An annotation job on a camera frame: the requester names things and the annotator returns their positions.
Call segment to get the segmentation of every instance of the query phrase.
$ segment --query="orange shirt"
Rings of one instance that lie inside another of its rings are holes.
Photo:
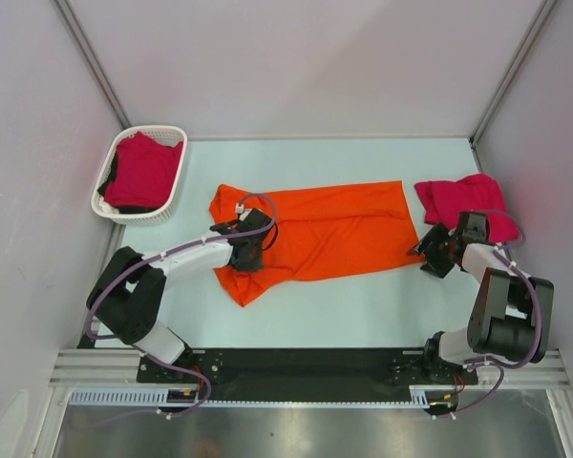
[[[247,191],[222,184],[210,204],[215,222],[236,217]],[[264,251],[264,269],[215,272],[222,287],[244,307],[282,281],[317,281],[366,274],[420,262],[406,253],[418,237],[401,181],[266,193],[278,209],[278,238]],[[262,198],[245,206],[271,216]],[[265,239],[269,242],[271,234]]]

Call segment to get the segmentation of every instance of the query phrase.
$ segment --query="light blue table surface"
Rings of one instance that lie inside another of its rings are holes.
[[[128,226],[123,245],[162,251],[203,234],[222,183],[265,192],[402,180],[422,237],[430,226],[414,184],[478,171],[465,138],[192,141],[185,154],[174,215],[158,226]],[[465,326],[477,291],[473,277],[457,268],[439,280],[412,265],[288,281],[241,308],[207,271],[166,291],[159,318],[193,347],[418,346],[438,330]]]

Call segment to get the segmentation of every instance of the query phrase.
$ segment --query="red cloth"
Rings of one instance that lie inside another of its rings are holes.
[[[471,175],[459,181],[423,181],[414,186],[427,210],[424,222],[442,222],[448,229],[456,228],[458,215],[465,211],[499,210],[507,212],[499,184],[484,174]],[[507,217],[489,213],[490,241],[516,240],[518,227]]]
[[[104,200],[114,207],[160,208],[169,198],[179,168],[182,142],[174,148],[136,133],[117,145],[117,178]]]

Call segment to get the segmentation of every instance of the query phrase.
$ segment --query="white laundry basket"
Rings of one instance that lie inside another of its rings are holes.
[[[98,193],[97,188],[99,188],[111,170],[111,162],[113,161],[113,156],[117,152],[117,145],[119,142],[127,137],[133,136],[136,132],[142,132],[145,135],[150,136],[153,138],[157,143],[166,146],[176,146],[177,143],[180,141],[182,142],[182,153],[180,154],[180,162],[179,168],[176,172],[176,176],[174,178],[174,183],[172,185],[172,192],[170,192],[170,197],[168,200],[158,208],[157,210],[149,213],[140,213],[140,214],[132,214],[132,215],[121,215],[121,214],[113,214],[107,213],[102,211],[99,206],[99,200],[101,195]],[[182,170],[182,164],[184,162],[184,154],[187,147],[187,135],[178,127],[171,127],[171,126],[137,126],[137,127],[130,127],[125,131],[121,132],[117,137],[113,140],[113,144],[111,145],[111,149],[108,151],[108,155],[104,160],[104,165],[102,166],[102,170],[97,178],[97,182],[95,183],[95,189],[92,193],[92,209],[98,215],[103,218],[111,219],[112,221],[118,224],[159,224],[161,222],[167,221],[172,216],[172,201],[174,200],[174,196],[176,195],[177,188],[180,182],[180,172]]]

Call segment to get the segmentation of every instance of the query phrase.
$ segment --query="metal floor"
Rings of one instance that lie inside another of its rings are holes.
[[[464,393],[463,404],[480,393]],[[500,391],[456,421],[421,410],[209,407],[167,422],[140,415],[74,428],[125,411],[69,407],[54,458],[560,458],[544,391]]]

